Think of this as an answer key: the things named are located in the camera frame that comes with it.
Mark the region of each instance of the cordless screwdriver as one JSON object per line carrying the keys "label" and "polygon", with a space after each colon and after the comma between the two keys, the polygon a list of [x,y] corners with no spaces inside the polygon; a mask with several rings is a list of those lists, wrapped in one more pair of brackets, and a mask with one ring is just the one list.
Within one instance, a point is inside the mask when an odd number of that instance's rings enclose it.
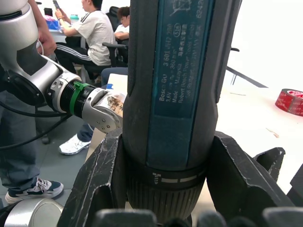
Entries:
{"label": "cordless screwdriver", "polygon": [[187,218],[202,190],[240,4],[131,1],[128,199],[160,223]]}

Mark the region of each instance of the person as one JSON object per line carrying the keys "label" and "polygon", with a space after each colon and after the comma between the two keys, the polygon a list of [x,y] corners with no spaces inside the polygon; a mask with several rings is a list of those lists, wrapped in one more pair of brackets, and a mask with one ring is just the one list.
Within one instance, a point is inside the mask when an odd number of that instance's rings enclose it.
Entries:
{"label": "person", "polygon": [[[28,0],[28,3],[34,13],[44,54],[49,55],[55,50],[56,43],[35,0]],[[39,47],[38,51],[42,53],[42,48]],[[4,76],[4,73],[4,69],[0,66],[0,77]],[[0,92],[0,101],[23,112],[35,112],[33,106],[21,102],[7,91]],[[0,134],[0,147],[29,140],[36,136],[35,118],[22,116],[0,107]],[[39,178],[40,171],[36,166],[37,152],[36,141],[0,151],[0,178],[2,185],[8,188],[5,196],[8,204],[31,198],[53,198],[63,191],[62,183]]]}
{"label": "person", "polygon": [[115,31],[115,37],[118,40],[129,39],[129,23],[130,23],[130,13],[129,7],[121,7],[118,9],[118,19],[121,24],[117,27]]}
{"label": "person", "polygon": [[55,12],[63,33],[69,37],[80,34],[86,39],[88,49],[57,43],[55,50],[58,62],[68,71],[75,73],[73,63],[80,65],[110,65],[109,50],[103,43],[116,43],[109,18],[101,11],[102,0],[82,0],[87,14],[70,26],[71,20],[62,9]]}
{"label": "person", "polygon": [[[108,68],[101,72],[101,86],[105,89],[110,74],[127,75],[128,68]],[[60,145],[59,151],[64,155],[75,155],[90,145],[94,128],[84,123],[80,131],[64,144]]]}

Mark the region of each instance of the white t-shirt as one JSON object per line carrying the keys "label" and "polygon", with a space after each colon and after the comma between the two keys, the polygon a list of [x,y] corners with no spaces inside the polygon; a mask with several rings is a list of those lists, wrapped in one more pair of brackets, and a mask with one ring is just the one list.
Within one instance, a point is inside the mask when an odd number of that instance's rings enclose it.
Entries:
{"label": "white t-shirt", "polygon": [[123,25],[119,25],[115,31],[115,33],[123,32],[123,33],[129,33],[129,26],[124,27]]}
{"label": "white t-shirt", "polygon": [[115,44],[115,34],[107,17],[100,10],[86,14],[72,25],[89,45],[88,55],[96,65],[110,65],[109,50],[102,43]]}

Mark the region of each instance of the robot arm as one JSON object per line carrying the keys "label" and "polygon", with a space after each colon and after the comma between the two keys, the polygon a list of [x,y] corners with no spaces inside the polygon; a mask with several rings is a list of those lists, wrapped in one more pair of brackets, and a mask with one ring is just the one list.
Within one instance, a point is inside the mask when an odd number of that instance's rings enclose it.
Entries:
{"label": "robot arm", "polygon": [[6,72],[0,83],[6,90],[29,105],[46,101],[104,133],[122,126],[124,95],[85,84],[37,52],[38,29],[27,0],[0,0],[0,31],[0,63]]}

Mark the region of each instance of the gray floor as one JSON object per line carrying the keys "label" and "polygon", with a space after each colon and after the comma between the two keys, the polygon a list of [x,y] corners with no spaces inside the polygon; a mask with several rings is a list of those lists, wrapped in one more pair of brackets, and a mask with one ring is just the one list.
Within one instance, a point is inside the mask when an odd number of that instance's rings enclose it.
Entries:
{"label": "gray floor", "polygon": [[[37,119],[44,129],[51,127],[60,118]],[[83,120],[77,117],[71,117],[66,122],[53,130],[49,137],[51,143],[48,145],[38,141],[39,151],[37,154],[37,166],[40,168],[40,177],[45,180],[55,180],[63,183],[64,192],[55,198],[60,204],[65,205],[68,196],[71,193],[72,186],[77,173],[84,164],[88,150],[83,150],[74,156],[64,156],[59,153],[58,147],[70,137],[77,133],[83,124]],[[7,189],[0,185],[0,198],[3,205],[6,206],[5,194]]]}

